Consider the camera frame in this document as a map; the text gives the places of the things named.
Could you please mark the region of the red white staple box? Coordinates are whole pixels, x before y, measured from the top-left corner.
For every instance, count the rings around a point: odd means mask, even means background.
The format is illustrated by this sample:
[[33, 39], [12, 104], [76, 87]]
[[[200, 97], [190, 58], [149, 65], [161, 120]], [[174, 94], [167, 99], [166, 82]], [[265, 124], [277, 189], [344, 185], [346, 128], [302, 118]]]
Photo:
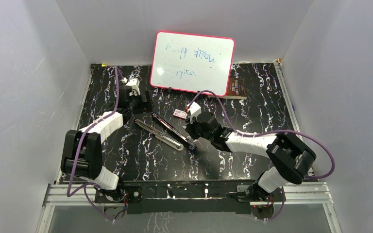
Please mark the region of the red white staple box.
[[185, 111], [175, 109], [174, 112], [173, 112], [173, 116], [177, 117], [177, 118], [180, 118], [180, 119], [187, 119], [188, 114]]

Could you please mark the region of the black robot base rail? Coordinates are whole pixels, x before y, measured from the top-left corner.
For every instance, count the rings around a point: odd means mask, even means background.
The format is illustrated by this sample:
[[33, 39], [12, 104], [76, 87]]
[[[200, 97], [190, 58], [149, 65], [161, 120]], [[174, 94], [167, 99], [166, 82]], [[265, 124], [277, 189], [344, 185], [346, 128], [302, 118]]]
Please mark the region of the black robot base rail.
[[157, 212], [234, 212], [271, 217], [283, 200], [282, 190], [271, 194], [253, 190], [253, 180], [126, 181], [118, 185], [117, 198], [97, 192], [96, 203], [107, 207], [126, 203], [129, 214]]

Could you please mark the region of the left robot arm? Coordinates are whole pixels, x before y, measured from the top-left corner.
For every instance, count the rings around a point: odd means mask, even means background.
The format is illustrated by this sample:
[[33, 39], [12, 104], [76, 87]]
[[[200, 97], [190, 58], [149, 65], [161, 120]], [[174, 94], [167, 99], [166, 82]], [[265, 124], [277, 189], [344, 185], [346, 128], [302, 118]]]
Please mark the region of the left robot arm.
[[119, 87], [115, 104], [114, 109], [104, 112], [87, 127], [66, 133], [60, 168], [64, 174], [95, 183], [100, 189], [107, 190], [112, 201], [120, 202], [125, 198], [126, 190], [119, 185], [119, 176], [103, 165], [102, 145], [134, 115], [150, 113], [153, 101], [149, 90], [138, 92], [124, 85]]

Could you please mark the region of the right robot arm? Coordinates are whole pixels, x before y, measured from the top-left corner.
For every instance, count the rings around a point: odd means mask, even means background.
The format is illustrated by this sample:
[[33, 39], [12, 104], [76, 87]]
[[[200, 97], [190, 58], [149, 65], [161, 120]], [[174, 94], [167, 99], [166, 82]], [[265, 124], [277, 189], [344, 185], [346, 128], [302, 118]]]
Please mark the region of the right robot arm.
[[277, 188], [288, 183], [301, 184], [316, 160], [315, 152], [293, 131], [249, 135], [220, 125], [210, 112], [189, 116], [186, 131], [191, 138], [204, 138], [220, 151], [268, 157], [273, 167], [263, 172], [250, 189], [260, 201], [268, 200]]

